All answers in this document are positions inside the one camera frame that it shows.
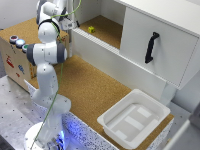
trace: gray floor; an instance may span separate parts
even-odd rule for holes
[[[6,75],[5,69],[4,69],[4,64],[3,60],[1,57],[1,52],[0,52],[0,78],[4,77]]]

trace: cable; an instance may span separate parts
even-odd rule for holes
[[[55,16],[52,16],[51,19],[52,19],[52,18],[55,18],[55,17],[58,17],[58,16],[64,17],[64,16],[68,16],[68,15],[71,15],[71,14],[75,13],[75,12],[78,10],[78,8],[80,7],[81,1],[82,1],[82,0],[79,1],[78,7],[77,7],[75,10],[73,10],[71,13],[66,14],[66,15],[55,15]]]
[[[56,32],[58,33],[60,42],[62,42],[61,37],[60,37],[60,33],[58,32],[56,26],[55,26],[53,23],[51,23],[51,24],[54,26]],[[60,79],[59,79],[59,83],[58,83],[58,91],[59,91],[59,89],[60,89],[60,83],[61,83],[61,81],[62,81],[62,75],[63,75],[63,63],[62,63],[62,65],[61,65],[61,75],[60,75]],[[49,116],[49,113],[50,113],[50,111],[51,111],[51,109],[52,109],[52,107],[53,107],[53,105],[54,105],[54,102],[55,102],[55,100],[56,100],[56,97],[57,97],[57,95],[58,95],[58,91],[56,92],[56,95],[55,95],[55,97],[54,97],[54,99],[53,99],[53,102],[51,103],[51,106],[50,106],[50,108],[49,108],[49,110],[48,110],[48,112],[47,112],[47,114],[46,114],[46,116],[45,116],[44,121],[42,122],[42,125],[41,125],[41,127],[40,127],[40,130],[38,131],[38,133],[37,133],[37,135],[36,135],[36,137],[35,137],[35,139],[34,139],[34,141],[33,141],[33,144],[32,144],[32,146],[31,146],[30,150],[32,150],[33,145],[34,145],[36,139],[38,138],[38,136],[39,136],[39,134],[40,134],[40,131],[42,130],[42,127],[43,127],[45,121],[47,120],[47,117]]]

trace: cardboard box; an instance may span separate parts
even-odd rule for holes
[[[17,49],[15,45],[10,44],[9,38],[12,35],[24,39],[26,44],[41,43],[38,39],[38,26],[35,18],[0,31],[0,51],[6,74],[28,91],[24,79],[29,81],[34,78],[37,74],[37,68],[29,63],[26,54],[21,49]],[[61,31],[61,38],[69,52],[68,34]]]

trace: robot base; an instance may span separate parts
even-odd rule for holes
[[[40,142],[36,141],[31,149],[31,146],[33,144],[34,138],[36,137],[38,131],[40,130],[40,127],[42,126],[42,122],[35,124],[34,126],[32,126],[25,134],[25,138],[24,138],[24,150],[49,150],[49,147],[43,146],[42,144],[40,144]]]

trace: brown work surface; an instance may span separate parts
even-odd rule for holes
[[[58,79],[60,77],[60,69],[61,65],[55,66]],[[38,88],[36,78],[29,82]],[[97,122],[97,118],[129,92],[131,92],[131,89],[78,56],[73,56],[64,63],[63,78],[58,93],[68,97],[72,101],[72,108],[70,110],[72,113],[120,150],[123,150],[123,148],[104,133],[102,126]],[[137,150],[145,150],[172,119],[173,116],[169,115]]]
[[[90,34],[120,49],[123,29],[122,25],[103,16],[98,16],[81,24],[80,29],[89,33],[88,28],[90,26],[95,28],[95,32]]]
[[[0,31],[0,37],[9,43],[10,36],[17,35],[20,39],[24,39],[26,44],[41,43],[38,39],[38,25],[36,18],[19,23],[15,26],[9,27]],[[64,31],[60,32],[61,37],[68,34]]]

